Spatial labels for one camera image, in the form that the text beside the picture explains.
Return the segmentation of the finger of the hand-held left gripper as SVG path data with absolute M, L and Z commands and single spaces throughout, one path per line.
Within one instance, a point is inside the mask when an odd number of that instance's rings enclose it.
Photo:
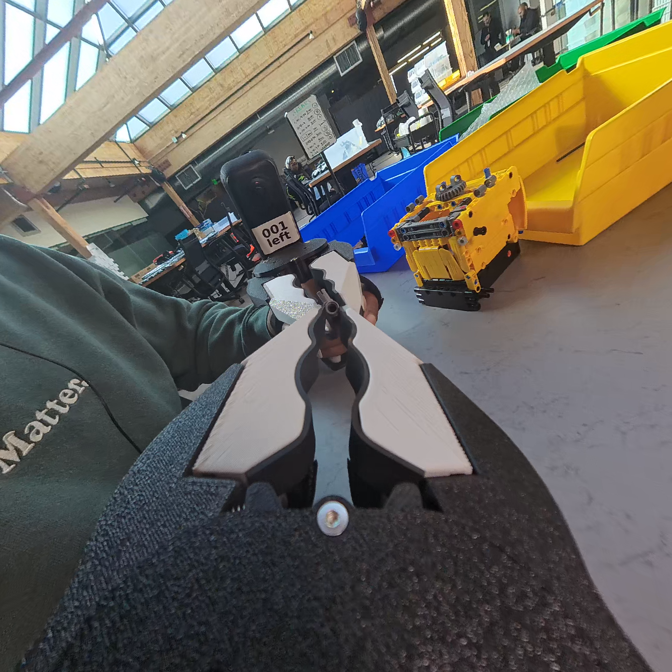
M 293 275 L 280 275 L 262 283 L 267 304 L 280 329 L 301 321 L 306 316 L 316 318 L 321 308 L 315 298 L 305 294 Z
M 330 251 L 314 261 L 315 282 L 320 289 L 342 307 L 357 315 L 363 314 L 364 297 L 361 280 L 353 261 L 338 251 Z

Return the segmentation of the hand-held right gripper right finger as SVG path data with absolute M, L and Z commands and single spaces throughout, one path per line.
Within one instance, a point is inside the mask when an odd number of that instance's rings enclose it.
M 348 476 L 356 507 L 382 507 L 394 488 L 471 476 L 473 465 L 427 372 L 433 371 L 346 308 L 346 378 L 355 394 Z

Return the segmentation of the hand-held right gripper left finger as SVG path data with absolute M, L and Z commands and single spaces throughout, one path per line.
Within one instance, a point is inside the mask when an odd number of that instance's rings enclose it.
M 311 308 L 242 363 L 199 448 L 194 477 L 233 481 L 243 491 L 266 483 L 289 507 L 314 503 L 308 393 L 318 378 L 321 334 L 322 310 Z

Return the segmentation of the person's left forearm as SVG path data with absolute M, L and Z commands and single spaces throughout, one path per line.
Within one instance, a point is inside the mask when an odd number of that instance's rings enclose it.
M 268 307 L 228 307 L 222 302 L 190 303 L 168 298 L 167 355 L 179 390 L 195 391 L 240 364 L 279 331 Z

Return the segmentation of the yellow black lego vehicle model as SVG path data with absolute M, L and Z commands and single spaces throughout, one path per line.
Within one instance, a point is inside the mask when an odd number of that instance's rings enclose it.
M 469 181 L 452 175 L 409 204 L 388 235 L 405 254 L 421 305 L 476 312 L 520 255 L 526 228 L 524 182 L 510 166 Z

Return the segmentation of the person's left hand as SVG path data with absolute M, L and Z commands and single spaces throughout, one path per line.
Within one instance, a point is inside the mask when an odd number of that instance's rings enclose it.
M 372 290 L 365 283 L 362 284 L 362 307 L 359 314 L 371 324 L 376 325 L 382 297 L 378 289 L 375 286 L 373 287 Z M 324 322 L 324 332 L 318 352 L 324 365 L 332 370 L 337 370 L 345 365 L 348 355 L 348 337 L 343 336 L 338 320 L 332 320 L 332 322 L 326 320 Z

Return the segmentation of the whiteboard with writing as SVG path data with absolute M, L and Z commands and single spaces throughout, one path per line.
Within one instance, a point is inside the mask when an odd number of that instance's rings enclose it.
M 312 94 L 285 113 L 308 160 L 320 156 L 337 142 L 327 115 Z

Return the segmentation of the black office chair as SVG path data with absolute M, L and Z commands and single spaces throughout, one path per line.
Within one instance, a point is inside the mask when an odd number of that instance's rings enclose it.
M 188 266 L 187 275 L 199 298 L 219 302 L 240 301 L 239 290 L 231 284 L 221 268 L 209 260 L 196 235 L 189 234 L 178 240 L 178 243 Z
M 420 76 L 419 85 L 428 95 L 430 105 L 434 107 L 434 112 L 431 115 L 435 122 L 437 135 L 440 136 L 441 129 L 449 126 L 455 120 L 454 103 L 443 92 L 429 69 L 426 69 Z

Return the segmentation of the work table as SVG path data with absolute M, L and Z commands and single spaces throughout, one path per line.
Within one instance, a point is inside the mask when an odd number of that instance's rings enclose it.
M 315 174 L 309 182 L 313 195 L 318 200 L 323 200 L 329 194 L 330 184 L 336 193 L 342 196 L 355 189 L 357 181 L 351 172 L 352 169 L 357 168 L 371 152 L 377 153 L 381 146 L 381 139 L 369 142 L 363 147 L 355 146 L 351 141 L 344 140 L 315 156 L 310 162 L 315 164 L 315 167 L 323 163 L 325 168 L 319 174 Z

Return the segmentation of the cluttered desk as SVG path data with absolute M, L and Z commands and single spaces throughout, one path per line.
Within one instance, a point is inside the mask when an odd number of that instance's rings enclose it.
M 178 240 L 191 234 L 198 237 L 209 260 L 219 266 L 231 284 L 239 290 L 240 301 L 229 301 L 242 303 L 243 292 L 260 255 L 240 220 L 232 220 L 229 216 L 216 223 L 206 220 L 195 229 L 181 231 L 175 237 L 177 249 L 157 257 L 146 269 L 134 275 L 132 280 L 165 296 L 184 298 L 190 302 L 201 300 L 187 275 L 188 266 L 178 243 Z

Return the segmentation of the bubble wrap sheet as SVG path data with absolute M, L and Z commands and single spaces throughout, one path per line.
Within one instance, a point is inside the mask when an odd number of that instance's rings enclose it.
M 515 104 L 540 85 L 536 69 L 530 59 L 526 59 L 523 67 L 509 80 L 503 90 L 491 101 L 483 104 L 476 119 L 459 137 L 460 140 L 470 136 L 496 115 Z

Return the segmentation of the long wooden table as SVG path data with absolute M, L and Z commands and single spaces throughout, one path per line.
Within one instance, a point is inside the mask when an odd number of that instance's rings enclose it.
M 593 12 L 595 8 L 597 12 L 600 11 L 602 6 L 603 1 L 590 1 L 586 3 L 584 6 L 567 15 L 565 18 L 553 23 L 539 32 L 536 32 L 531 37 L 526 38 L 522 42 L 517 43 L 514 48 L 508 49 L 504 55 L 483 66 L 471 75 L 456 81 L 443 92 L 447 97 L 450 97 L 465 90 L 471 91 L 480 88 L 482 82 L 485 79 L 504 68 L 512 60 L 522 58 L 529 53 L 534 53 L 539 50 L 543 52 L 548 51 L 549 56 L 546 60 L 550 61 L 550 63 L 554 63 L 556 60 L 553 46 L 554 41 L 560 36 L 566 34 L 568 30 L 575 26 L 576 23 L 581 21 L 585 15 Z

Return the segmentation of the yellow plastic bin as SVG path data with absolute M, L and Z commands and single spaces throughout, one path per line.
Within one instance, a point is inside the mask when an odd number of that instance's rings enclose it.
M 582 246 L 671 182 L 671 22 L 582 56 L 424 168 L 517 168 L 526 240 Z

